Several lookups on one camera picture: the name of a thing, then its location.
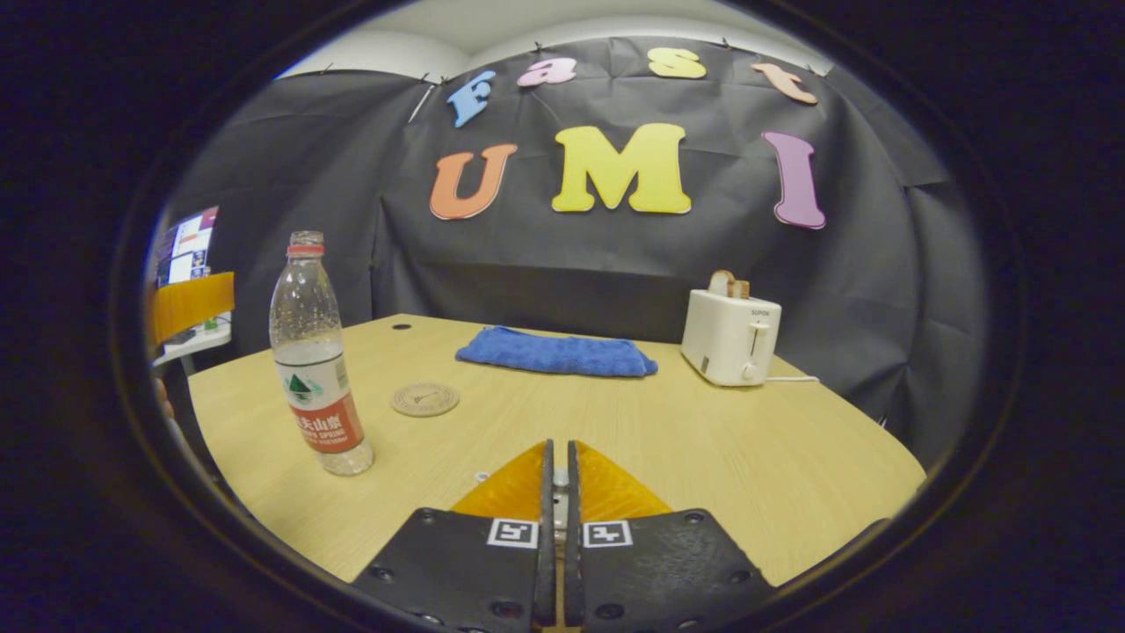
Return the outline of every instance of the blue letter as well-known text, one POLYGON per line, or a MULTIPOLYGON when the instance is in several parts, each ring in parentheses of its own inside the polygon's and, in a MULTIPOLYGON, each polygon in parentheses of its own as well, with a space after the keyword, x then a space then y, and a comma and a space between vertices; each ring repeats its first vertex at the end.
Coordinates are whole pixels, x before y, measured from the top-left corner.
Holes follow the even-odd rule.
POLYGON ((446 102, 453 103, 453 109, 457 110, 457 120, 453 121, 453 127, 465 125, 470 118, 477 116, 477 112, 485 109, 488 103, 478 99, 484 99, 492 92, 488 80, 494 76, 496 76, 495 71, 486 70, 449 96, 446 102))

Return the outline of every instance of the person's hand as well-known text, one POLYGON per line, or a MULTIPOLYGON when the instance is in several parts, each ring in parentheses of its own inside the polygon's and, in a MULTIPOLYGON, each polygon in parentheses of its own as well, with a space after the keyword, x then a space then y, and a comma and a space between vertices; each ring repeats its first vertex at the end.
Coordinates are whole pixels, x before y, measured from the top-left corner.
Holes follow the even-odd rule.
POLYGON ((160 410, 164 414, 164 417, 176 421, 176 410, 172 409, 172 404, 168 400, 168 390, 164 389, 164 381, 153 379, 153 389, 156 390, 156 403, 160 403, 160 410))

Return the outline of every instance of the bottle label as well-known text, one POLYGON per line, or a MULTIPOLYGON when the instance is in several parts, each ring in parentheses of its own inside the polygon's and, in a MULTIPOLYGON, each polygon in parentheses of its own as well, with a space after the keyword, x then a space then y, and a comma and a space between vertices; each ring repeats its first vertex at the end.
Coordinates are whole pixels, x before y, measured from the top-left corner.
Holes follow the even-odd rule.
POLYGON ((343 453, 363 441, 343 354, 307 365, 273 364, 297 427, 314 451, 343 453))

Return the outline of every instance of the foam letter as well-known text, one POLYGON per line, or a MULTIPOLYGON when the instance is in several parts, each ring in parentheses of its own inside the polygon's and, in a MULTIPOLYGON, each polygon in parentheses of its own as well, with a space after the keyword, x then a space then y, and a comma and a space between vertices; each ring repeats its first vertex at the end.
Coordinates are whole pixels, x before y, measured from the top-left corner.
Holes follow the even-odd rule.
POLYGON ((686 48, 650 48, 649 70, 660 76, 682 76, 699 79, 706 74, 706 69, 699 63, 700 56, 686 48))
POLYGON ((515 153, 515 145, 493 145, 480 152, 485 159, 485 172, 480 177, 477 192, 467 198, 457 197, 457 184, 461 181, 461 170, 472 160, 471 152, 450 154, 438 161, 438 177, 430 192, 430 211, 442 219, 465 219, 472 217, 496 199, 500 181, 504 177, 507 156, 515 153))
POLYGON ((817 190, 812 184, 812 145, 796 136, 780 132, 763 132, 762 137, 777 152, 781 170, 781 201, 774 216, 785 224, 806 228, 822 228, 825 212, 817 208, 817 190))
POLYGON ((562 187, 551 200, 555 210, 590 210, 594 196, 586 190, 586 174, 609 208, 616 208, 637 177, 629 206, 647 212, 687 212, 692 200, 680 184, 680 139, 684 128, 649 123, 633 132, 619 154, 602 130, 570 127, 555 135, 562 144, 562 187))
POLYGON ((488 80, 494 76, 496 76, 495 71, 486 70, 469 80, 457 92, 449 96, 446 102, 453 103, 453 108, 457 110, 457 120, 453 121, 453 127, 465 125, 466 121, 485 109, 488 102, 484 98, 492 92, 492 85, 488 85, 488 80))
POLYGON ((574 66, 578 62, 572 57, 556 57, 543 60, 528 66, 528 72, 515 80, 516 84, 529 87, 540 83, 564 83, 575 78, 574 66))
POLYGON ((791 72, 785 72, 777 67, 776 64, 750 64, 750 67, 765 74, 770 83, 794 101, 801 101, 802 103, 816 103, 817 96, 810 92, 806 92, 796 87, 801 81, 800 76, 791 72))

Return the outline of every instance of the round coaster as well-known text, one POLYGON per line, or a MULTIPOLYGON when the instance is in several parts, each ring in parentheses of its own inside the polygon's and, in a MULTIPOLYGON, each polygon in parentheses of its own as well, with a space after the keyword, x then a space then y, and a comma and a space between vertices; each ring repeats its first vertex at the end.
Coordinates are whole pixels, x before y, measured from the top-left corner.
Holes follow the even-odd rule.
POLYGON ((406 416, 429 418, 449 412, 460 401, 451 388, 436 383, 418 383, 403 388, 390 398, 390 406, 406 416))

